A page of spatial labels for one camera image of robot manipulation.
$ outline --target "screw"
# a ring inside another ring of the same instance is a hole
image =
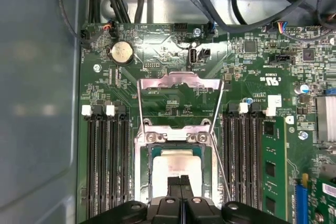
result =
[[[201,203],[201,199],[199,198],[193,198],[193,203]]]
[[[315,213],[315,220],[318,222],[318,223],[323,223],[324,222],[324,217],[322,214],[320,214],[319,212],[316,212]]]
[[[139,209],[141,206],[140,205],[132,205],[131,206],[131,208],[133,209],[133,210],[137,210],[137,209]]]
[[[101,71],[101,65],[94,64],[93,65],[93,70],[94,70],[94,72],[99,73]]]
[[[148,134],[147,137],[146,137],[147,141],[148,142],[155,142],[155,134],[151,133],[151,134]]]
[[[301,140],[306,140],[307,138],[308,138],[308,133],[307,132],[305,132],[305,131],[300,131],[299,132],[299,139],[301,139]]]
[[[202,143],[206,142],[206,139],[207,139],[207,137],[206,137],[205,134],[201,134],[201,135],[198,137],[198,140],[199,140],[200,142],[202,142]]]
[[[230,208],[232,210],[237,210],[238,206],[236,204],[231,203],[231,204],[228,205],[228,208]]]
[[[193,34],[195,37],[199,37],[201,35],[202,31],[199,28],[195,28],[193,30]]]

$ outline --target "blue pcie slot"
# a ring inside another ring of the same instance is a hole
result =
[[[295,186],[296,223],[308,224],[308,190],[302,185]]]

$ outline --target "white slot latch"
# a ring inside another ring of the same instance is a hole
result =
[[[91,105],[82,105],[82,115],[83,116],[91,116],[92,115]]]
[[[246,114],[248,112],[247,102],[241,102],[239,104],[239,114]]]
[[[115,115],[114,105],[106,105],[106,115],[107,116],[114,116]]]

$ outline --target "green circuit board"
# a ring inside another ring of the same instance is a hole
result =
[[[195,28],[201,30],[198,37],[193,34]],[[89,36],[101,29],[99,24],[83,27]],[[320,34],[320,28],[288,27],[287,32],[309,38]],[[100,109],[114,104],[124,117],[112,124],[79,115],[77,222],[134,199],[133,150],[140,127],[137,80],[188,71],[202,79],[224,82],[215,134],[233,198],[296,223],[297,179],[303,173],[317,177],[321,163],[336,162],[336,155],[320,148],[315,103],[315,97],[326,88],[336,87],[333,38],[331,34],[307,45],[262,28],[232,35],[213,33],[207,25],[197,24],[117,24],[112,33],[105,31],[90,48],[81,50],[79,105],[80,109],[90,105],[93,113],[97,109],[99,114]],[[134,59],[126,66],[108,55],[118,41],[127,41],[134,50]],[[198,55],[195,63],[189,59],[192,43],[196,43]],[[303,84],[309,91],[298,95]],[[211,120],[218,95],[215,90],[191,89],[183,83],[141,94],[143,117],[153,125],[172,128]],[[238,105],[247,100],[258,109],[245,117],[239,114]],[[276,107],[276,115],[266,116],[265,111],[272,107]],[[307,139],[299,138],[302,132],[308,134]],[[227,196],[221,173],[218,170],[217,188],[212,188],[211,156],[207,149],[195,146],[194,155],[198,151],[205,161],[202,196],[218,199],[217,205],[224,203]],[[148,152],[141,152],[142,201],[151,199]],[[240,168],[233,169],[240,164],[251,172],[246,175]],[[247,186],[251,186],[248,199],[243,196],[246,177],[257,182]],[[242,191],[234,189],[235,181],[241,182],[237,185]]]

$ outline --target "microchip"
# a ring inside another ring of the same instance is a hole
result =
[[[274,136],[274,123],[264,122],[264,133],[270,136]]]
[[[270,211],[272,214],[275,214],[275,200],[266,196],[266,209]]]
[[[267,175],[275,177],[275,164],[272,164],[270,162],[266,162],[265,172],[266,172]]]
[[[307,115],[308,114],[308,109],[307,108],[303,108],[302,109],[302,115]]]
[[[296,113],[298,115],[302,115],[303,114],[303,108],[296,108]]]
[[[306,48],[302,51],[304,61],[313,61],[315,60],[315,51],[314,49]]]
[[[224,81],[232,81],[232,74],[225,73],[224,74]]]
[[[248,40],[244,42],[244,51],[245,53],[256,53],[257,52],[257,43],[254,40]]]
[[[309,103],[310,96],[309,95],[300,95],[299,96],[299,102],[300,103]]]

